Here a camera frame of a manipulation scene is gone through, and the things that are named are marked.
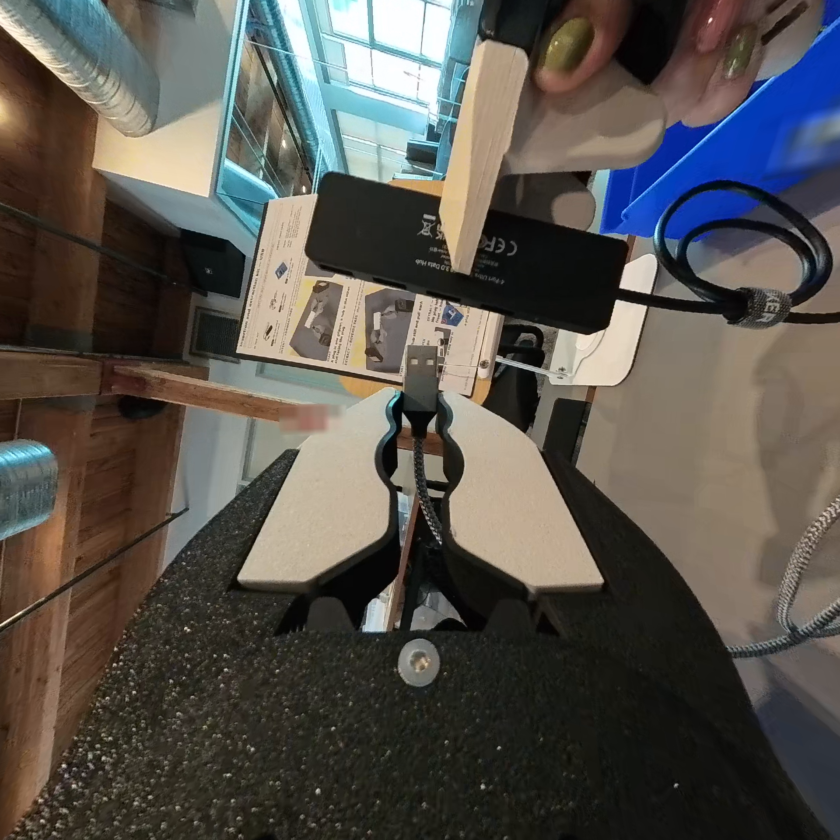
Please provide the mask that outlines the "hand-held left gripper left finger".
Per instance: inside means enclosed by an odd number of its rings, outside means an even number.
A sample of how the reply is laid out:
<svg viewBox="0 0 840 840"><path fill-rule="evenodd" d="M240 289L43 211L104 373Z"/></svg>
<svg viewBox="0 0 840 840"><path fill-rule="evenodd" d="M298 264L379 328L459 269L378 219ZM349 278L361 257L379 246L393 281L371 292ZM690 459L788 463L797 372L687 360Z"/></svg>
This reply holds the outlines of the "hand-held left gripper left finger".
<svg viewBox="0 0 840 840"><path fill-rule="evenodd" d="M300 445L238 572L242 588L313 592L397 538L402 401L382 388Z"/></svg>

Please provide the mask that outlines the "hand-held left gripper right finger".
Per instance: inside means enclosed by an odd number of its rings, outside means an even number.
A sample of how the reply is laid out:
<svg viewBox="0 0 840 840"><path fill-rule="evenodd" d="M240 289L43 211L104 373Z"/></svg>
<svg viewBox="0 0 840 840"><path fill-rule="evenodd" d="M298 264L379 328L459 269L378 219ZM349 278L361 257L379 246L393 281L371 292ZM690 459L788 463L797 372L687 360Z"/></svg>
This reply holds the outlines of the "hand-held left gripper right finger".
<svg viewBox="0 0 840 840"><path fill-rule="evenodd" d="M592 550L528 435L455 392L438 396L437 433L450 557L530 595L603 588Z"/></svg>

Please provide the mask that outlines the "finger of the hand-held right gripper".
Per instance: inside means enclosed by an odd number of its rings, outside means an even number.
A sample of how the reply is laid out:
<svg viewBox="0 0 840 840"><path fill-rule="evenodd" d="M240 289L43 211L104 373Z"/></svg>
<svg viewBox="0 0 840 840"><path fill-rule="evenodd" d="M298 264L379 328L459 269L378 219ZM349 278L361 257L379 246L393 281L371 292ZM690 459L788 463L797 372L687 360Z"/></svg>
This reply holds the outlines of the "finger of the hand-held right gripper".
<svg viewBox="0 0 840 840"><path fill-rule="evenodd" d="M473 268L528 73L519 47L485 40L474 50L438 208L450 265L460 274Z"/></svg>
<svg viewBox="0 0 840 840"><path fill-rule="evenodd" d="M566 93L549 94L527 80L504 172L632 168L656 152L666 120L662 99L624 70L603 70Z"/></svg>

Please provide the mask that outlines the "black usb hub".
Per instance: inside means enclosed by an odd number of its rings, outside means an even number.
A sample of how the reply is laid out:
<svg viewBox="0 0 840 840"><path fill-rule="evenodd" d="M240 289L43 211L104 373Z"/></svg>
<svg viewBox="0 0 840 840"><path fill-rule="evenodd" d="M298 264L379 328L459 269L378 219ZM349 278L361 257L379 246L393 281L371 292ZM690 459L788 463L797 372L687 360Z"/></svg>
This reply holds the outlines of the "black usb hub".
<svg viewBox="0 0 840 840"><path fill-rule="evenodd" d="M334 274L573 333L605 330L627 259L620 239L489 211L470 273L452 268L439 199L331 172L305 244Z"/></svg>

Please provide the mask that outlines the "person's right hand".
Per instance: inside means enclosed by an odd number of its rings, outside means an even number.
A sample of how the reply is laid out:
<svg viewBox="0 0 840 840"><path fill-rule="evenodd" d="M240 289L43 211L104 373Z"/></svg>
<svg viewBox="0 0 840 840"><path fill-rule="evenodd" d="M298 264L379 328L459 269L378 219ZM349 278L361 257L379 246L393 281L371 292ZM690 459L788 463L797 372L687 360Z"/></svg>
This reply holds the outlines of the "person's right hand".
<svg viewBox="0 0 840 840"><path fill-rule="evenodd" d="M542 36L532 70L535 86L560 95L601 74L632 13L631 2L568 2ZM652 84L667 125L716 123L748 96L762 62L761 16L756 2L688 2L675 52Z"/></svg>

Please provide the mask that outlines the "black office chair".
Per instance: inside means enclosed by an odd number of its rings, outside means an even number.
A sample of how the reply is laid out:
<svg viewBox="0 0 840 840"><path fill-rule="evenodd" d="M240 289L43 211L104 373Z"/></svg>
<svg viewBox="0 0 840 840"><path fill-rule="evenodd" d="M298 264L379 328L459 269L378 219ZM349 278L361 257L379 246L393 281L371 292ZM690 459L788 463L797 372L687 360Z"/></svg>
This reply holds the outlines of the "black office chair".
<svg viewBox="0 0 840 840"><path fill-rule="evenodd" d="M483 406L526 434L536 434L544 452L575 464L591 410L590 401L570 395L550 395L544 432L534 431L547 377L533 371L545 369L545 334L538 325L505 321L500 332L498 355Z"/></svg>

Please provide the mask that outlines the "large paned window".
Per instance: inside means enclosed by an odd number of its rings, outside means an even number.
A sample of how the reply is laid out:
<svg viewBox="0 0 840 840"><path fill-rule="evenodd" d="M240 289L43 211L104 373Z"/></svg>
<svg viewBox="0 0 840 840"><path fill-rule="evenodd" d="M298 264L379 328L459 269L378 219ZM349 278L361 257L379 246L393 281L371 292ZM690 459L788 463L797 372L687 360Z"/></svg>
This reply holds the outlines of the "large paned window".
<svg viewBox="0 0 840 840"><path fill-rule="evenodd" d="M272 56L302 84L316 176L440 181L481 2L269 2Z"/></svg>

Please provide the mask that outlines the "wooden beam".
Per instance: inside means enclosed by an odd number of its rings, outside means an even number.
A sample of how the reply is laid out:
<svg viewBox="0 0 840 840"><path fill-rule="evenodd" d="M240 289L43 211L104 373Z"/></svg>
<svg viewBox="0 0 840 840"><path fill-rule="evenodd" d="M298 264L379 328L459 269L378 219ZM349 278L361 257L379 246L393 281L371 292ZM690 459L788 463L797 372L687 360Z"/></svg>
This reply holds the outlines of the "wooden beam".
<svg viewBox="0 0 840 840"><path fill-rule="evenodd" d="M83 396L139 397L267 421L295 432L324 429L330 415L328 406L211 382L204 366L2 347L3 401Z"/></svg>

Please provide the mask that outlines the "blue plastic bin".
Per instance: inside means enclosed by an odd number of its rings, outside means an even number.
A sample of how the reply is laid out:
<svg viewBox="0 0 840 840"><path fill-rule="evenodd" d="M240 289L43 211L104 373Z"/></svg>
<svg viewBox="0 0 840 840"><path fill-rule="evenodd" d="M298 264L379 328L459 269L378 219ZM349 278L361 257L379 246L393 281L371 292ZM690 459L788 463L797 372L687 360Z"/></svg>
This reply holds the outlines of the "blue plastic bin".
<svg viewBox="0 0 840 840"><path fill-rule="evenodd" d="M780 194L838 164L838 2L800 61L756 85L729 117L690 129L678 123L645 163L612 171L600 233L650 238L666 208L689 189L729 180Z"/></svg>

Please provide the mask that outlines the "metal vent grille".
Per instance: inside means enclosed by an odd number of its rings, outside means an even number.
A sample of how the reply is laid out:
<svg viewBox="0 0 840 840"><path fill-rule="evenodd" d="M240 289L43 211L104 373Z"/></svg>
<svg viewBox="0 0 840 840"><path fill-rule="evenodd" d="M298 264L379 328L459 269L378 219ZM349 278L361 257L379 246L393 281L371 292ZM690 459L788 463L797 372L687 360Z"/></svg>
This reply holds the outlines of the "metal vent grille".
<svg viewBox="0 0 840 840"><path fill-rule="evenodd" d="M197 307L192 317L189 353L200 358L239 364L239 320L231 313Z"/></svg>

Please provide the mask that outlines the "printed instruction sheet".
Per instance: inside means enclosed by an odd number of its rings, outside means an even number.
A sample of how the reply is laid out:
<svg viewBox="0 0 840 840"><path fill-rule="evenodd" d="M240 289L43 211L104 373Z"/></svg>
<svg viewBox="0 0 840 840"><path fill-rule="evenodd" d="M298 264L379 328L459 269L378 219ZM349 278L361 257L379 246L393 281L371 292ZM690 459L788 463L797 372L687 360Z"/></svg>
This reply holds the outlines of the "printed instruction sheet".
<svg viewBox="0 0 840 840"><path fill-rule="evenodd" d="M378 388L403 383L408 345L429 345L441 387L483 403L501 316L317 267L304 250L316 201L294 196L266 205L237 357Z"/></svg>

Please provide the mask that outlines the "black wall speaker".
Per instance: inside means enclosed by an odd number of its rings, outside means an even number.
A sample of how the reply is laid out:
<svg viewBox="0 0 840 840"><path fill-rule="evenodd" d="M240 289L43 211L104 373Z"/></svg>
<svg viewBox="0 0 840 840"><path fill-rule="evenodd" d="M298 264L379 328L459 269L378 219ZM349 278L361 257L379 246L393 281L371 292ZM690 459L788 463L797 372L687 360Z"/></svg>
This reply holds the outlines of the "black wall speaker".
<svg viewBox="0 0 840 840"><path fill-rule="evenodd" d="M180 243L194 287L238 299L245 277L245 255L226 239L181 229Z"/></svg>

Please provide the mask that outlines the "small silver air duct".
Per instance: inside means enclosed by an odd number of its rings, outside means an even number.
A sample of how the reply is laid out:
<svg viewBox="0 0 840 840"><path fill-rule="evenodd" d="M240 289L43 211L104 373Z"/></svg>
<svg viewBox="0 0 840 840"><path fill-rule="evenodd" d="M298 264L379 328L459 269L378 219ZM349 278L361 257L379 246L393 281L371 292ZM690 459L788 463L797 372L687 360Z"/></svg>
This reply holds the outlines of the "small silver air duct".
<svg viewBox="0 0 840 840"><path fill-rule="evenodd" d="M44 523L58 492L56 456L30 439L1 443L1 540Z"/></svg>

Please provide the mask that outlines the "large silver air duct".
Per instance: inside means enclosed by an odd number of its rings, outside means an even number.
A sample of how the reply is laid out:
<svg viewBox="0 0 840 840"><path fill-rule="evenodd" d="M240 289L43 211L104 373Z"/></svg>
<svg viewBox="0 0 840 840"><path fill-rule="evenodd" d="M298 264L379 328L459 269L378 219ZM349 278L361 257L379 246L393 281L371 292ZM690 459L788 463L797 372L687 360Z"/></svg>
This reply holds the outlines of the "large silver air duct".
<svg viewBox="0 0 840 840"><path fill-rule="evenodd" d="M99 1L2 1L1 25L123 136L154 130L160 80Z"/></svg>

